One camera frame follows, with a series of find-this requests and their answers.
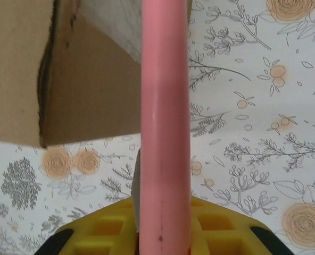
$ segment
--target yellow grid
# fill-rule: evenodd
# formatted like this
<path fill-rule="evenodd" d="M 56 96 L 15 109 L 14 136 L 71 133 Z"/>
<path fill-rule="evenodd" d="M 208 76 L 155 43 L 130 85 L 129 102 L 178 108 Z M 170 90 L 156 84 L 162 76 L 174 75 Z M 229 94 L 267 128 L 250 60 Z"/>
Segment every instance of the yellow grid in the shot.
<path fill-rule="evenodd" d="M 192 197 L 192 255 L 271 255 L 250 230 L 257 220 Z M 69 223 L 74 230 L 59 255 L 134 255 L 136 233 L 131 198 Z"/>

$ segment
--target pink pipe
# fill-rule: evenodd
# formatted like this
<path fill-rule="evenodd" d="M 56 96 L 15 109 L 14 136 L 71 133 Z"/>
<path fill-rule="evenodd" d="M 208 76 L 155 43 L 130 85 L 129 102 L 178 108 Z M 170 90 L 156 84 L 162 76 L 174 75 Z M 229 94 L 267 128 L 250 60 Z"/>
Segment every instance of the pink pipe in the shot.
<path fill-rule="evenodd" d="M 190 247 L 187 1 L 142 1 L 140 255 Z"/>

